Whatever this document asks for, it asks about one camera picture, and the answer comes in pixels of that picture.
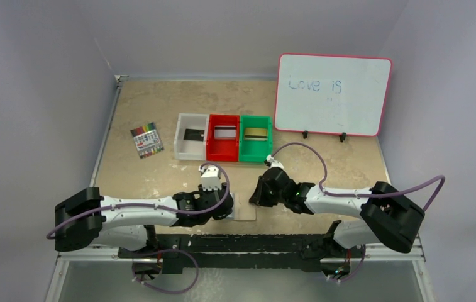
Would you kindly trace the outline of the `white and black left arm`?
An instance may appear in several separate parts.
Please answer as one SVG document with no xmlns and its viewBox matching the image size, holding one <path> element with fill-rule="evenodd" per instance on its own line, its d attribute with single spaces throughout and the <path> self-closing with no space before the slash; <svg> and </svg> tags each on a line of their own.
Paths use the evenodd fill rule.
<svg viewBox="0 0 476 302">
<path fill-rule="evenodd" d="M 87 187 L 55 207 L 55 226 L 46 235 L 55 250 L 71 252 L 90 245 L 108 245 L 137 251 L 154 246 L 152 226 L 205 225 L 232 215 L 233 195 L 226 184 L 220 190 L 198 189 L 157 199 L 122 199 L 103 196 Z"/>
</svg>

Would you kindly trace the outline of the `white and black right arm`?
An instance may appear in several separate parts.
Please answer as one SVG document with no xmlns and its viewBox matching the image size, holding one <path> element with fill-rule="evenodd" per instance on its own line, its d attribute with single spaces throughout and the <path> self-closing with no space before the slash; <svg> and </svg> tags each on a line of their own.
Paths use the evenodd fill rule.
<svg viewBox="0 0 476 302">
<path fill-rule="evenodd" d="M 271 167 L 258 178 L 251 204 L 283 204 L 297 214 L 329 213 L 353 217 L 331 225 L 328 239 L 339 247 L 381 243 L 400 253 L 411 251 L 425 212 L 386 182 L 371 188 L 333 189 L 322 192 L 317 184 L 296 183 L 280 167 Z"/>
</svg>

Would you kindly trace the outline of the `gold card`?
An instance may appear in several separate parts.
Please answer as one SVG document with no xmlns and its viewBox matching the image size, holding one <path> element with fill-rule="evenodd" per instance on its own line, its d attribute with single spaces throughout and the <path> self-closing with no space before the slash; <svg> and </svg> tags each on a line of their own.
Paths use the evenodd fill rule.
<svg viewBox="0 0 476 302">
<path fill-rule="evenodd" d="M 244 139 L 246 140 L 266 140 L 268 130 L 266 128 L 245 128 Z"/>
</svg>

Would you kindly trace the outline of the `black card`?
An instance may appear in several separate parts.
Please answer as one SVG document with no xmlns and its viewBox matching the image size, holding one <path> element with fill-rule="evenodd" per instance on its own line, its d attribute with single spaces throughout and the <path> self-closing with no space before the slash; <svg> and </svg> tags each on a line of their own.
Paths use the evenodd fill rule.
<svg viewBox="0 0 476 302">
<path fill-rule="evenodd" d="M 203 142 L 204 134 L 205 134 L 205 130 L 186 128 L 184 131 L 183 139 L 188 141 Z"/>
</svg>

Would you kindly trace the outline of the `white card with stripe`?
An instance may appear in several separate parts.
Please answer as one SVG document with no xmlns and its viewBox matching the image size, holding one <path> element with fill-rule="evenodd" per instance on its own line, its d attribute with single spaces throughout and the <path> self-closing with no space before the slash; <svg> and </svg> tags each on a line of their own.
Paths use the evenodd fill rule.
<svg viewBox="0 0 476 302">
<path fill-rule="evenodd" d="M 236 138 L 236 126 L 216 125 L 214 127 L 214 138 L 218 140 L 231 140 Z"/>
</svg>

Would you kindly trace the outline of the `white plastic bin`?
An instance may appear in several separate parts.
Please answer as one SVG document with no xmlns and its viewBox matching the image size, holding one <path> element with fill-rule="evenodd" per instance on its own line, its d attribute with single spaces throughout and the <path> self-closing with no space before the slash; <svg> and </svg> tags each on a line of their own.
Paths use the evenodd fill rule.
<svg viewBox="0 0 476 302">
<path fill-rule="evenodd" d="M 179 113 L 177 127 L 174 136 L 174 157 L 177 160 L 205 161 L 206 142 L 208 134 L 209 115 L 196 113 Z M 186 128 L 205 130 L 204 141 L 184 140 Z"/>
</svg>

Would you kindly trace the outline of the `green plastic bin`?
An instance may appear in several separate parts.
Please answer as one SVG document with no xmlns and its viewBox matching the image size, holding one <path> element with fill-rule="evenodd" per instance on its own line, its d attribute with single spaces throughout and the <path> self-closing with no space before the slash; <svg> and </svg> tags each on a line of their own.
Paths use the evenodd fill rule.
<svg viewBox="0 0 476 302">
<path fill-rule="evenodd" d="M 266 140 L 244 139 L 245 128 L 266 128 L 268 137 Z M 241 115 L 240 116 L 240 146 L 238 158 L 240 162 L 264 162 L 266 156 L 271 154 L 272 119 L 270 116 Z"/>
</svg>

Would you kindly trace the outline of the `red plastic bin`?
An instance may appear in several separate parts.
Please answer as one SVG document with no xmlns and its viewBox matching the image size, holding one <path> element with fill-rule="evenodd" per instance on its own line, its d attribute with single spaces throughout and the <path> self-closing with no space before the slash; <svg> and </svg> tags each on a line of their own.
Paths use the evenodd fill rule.
<svg viewBox="0 0 476 302">
<path fill-rule="evenodd" d="M 236 126 L 236 138 L 231 140 L 215 139 L 214 127 L 216 125 Z M 206 142 L 207 160 L 213 162 L 238 162 L 239 144 L 240 116 L 210 114 Z"/>
</svg>

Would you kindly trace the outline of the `pack of coloured markers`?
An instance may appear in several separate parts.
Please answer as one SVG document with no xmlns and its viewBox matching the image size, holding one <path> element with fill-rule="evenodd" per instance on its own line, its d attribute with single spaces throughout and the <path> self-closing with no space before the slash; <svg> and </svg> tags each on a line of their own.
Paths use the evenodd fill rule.
<svg viewBox="0 0 476 302">
<path fill-rule="evenodd" d="M 139 158 L 144 159 L 164 151 L 164 145 L 154 122 L 130 130 Z"/>
</svg>

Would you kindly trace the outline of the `pink framed whiteboard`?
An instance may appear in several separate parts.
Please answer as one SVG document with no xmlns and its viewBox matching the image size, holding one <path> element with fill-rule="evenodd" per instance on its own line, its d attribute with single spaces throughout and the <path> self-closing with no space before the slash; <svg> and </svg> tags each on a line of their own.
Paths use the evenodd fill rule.
<svg viewBox="0 0 476 302">
<path fill-rule="evenodd" d="M 393 62 L 387 57 L 283 53 L 274 127 L 280 131 L 376 137 Z"/>
</svg>

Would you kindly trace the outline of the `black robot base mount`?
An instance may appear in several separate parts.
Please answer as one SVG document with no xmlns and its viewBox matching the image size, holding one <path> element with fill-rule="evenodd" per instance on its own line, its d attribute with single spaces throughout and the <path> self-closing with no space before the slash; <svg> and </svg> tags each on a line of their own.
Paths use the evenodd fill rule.
<svg viewBox="0 0 476 302">
<path fill-rule="evenodd" d="M 185 268 L 298 269 L 347 274 L 362 248 L 339 247 L 326 233 L 297 235 L 188 235 L 150 232 L 146 247 L 118 250 L 120 259 L 160 259 L 163 272 Z"/>
</svg>

